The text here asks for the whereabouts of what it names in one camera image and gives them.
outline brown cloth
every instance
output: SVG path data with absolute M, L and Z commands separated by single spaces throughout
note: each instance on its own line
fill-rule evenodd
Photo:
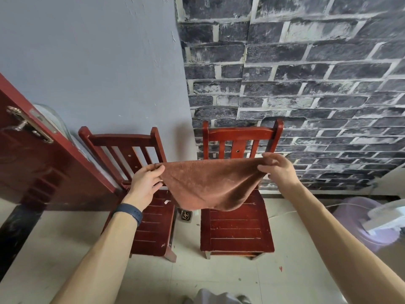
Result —
M 161 178 L 182 209 L 238 208 L 265 173 L 257 169 L 264 158 L 216 159 L 155 163 L 165 166 Z

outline door handle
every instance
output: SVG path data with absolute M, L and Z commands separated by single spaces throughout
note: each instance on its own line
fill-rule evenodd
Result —
M 48 133 L 44 132 L 42 130 L 42 128 L 39 127 L 36 122 L 34 122 L 30 117 L 28 117 L 28 115 L 26 115 L 19 108 L 8 106 L 6 111 L 8 114 L 10 114 L 14 118 L 16 118 L 19 121 L 19 124 L 17 126 L 8 126 L 6 128 L 3 128 L 2 130 L 15 130 L 15 131 L 27 130 L 27 131 L 33 133 L 33 135 L 35 135 L 36 137 L 39 137 L 45 143 L 48 143 L 48 144 L 53 143 L 53 138 L 51 138 L 48 135 Z

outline chair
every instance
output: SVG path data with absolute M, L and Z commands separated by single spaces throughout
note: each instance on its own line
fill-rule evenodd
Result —
M 92 134 L 87 127 L 81 127 L 78 134 L 94 157 L 124 190 L 129 189 L 131 185 L 132 173 L 136 173 L 142 167 L 134 147 L 140 148 L 147 164 L 151 164 L 152 160 L 146 147 L 154 147 L 159 162 L 166 162 L 156 127 L 152 128 L 150 135 Z M 143 220 L 136 229 L 131 255 L 162 256 L 171 262 L 176 262 L 176 255 L 171 249 L 175 206 L 173 202 L 165 204 L 166 200 L 172 200 L 170 192 L 158 190 L 154 194 L 151 204 L 143 211 Z M 104 228 L 110 219 L 111 215 L 109 215 Z
M 274 152 L 283 131 L 283 121 L 278 119 L 273 128 L 208 128 L 202 124 L 204 159 L 208 159 L 209 142 L 219 141 L 219 159 L 225 158 L 225 142 L 232 141 L 230 159 L 243 158 L 247 141 L 253 140 L 250 157 L 254 158 L 260 140 L 269 140 L 266 152 Z M 252 259 L 265 252 L 274 252 L 265 201 L 258 188 L 236 210 L 201 210 L 200 250 L 207 259 L 211 255 L 241 255 Z

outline red door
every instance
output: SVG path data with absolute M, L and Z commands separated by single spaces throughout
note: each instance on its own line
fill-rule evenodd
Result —
M 115 190 L 0 74 L 0 198 L 45 209 L 110 210 Z

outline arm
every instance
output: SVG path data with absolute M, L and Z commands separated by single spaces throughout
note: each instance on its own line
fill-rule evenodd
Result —
M 349 303 L 405 303 L 405 282 L 346 230 L 299 181 L 292 163 L 264 153 L 269 173 L 281 194 L 293 204 L 319 255 Z
M 135 173 L 131 189 L 122 203 L 132 204 L 143 211 L 153 194 L 162 186 L 162 165 L 154 169 L 147 165 Z M 53 298 L 53 304 L 114 303 L 121 285 L 134 241 L 136 220 L 124 212 L 116 212 L 99 240 Z

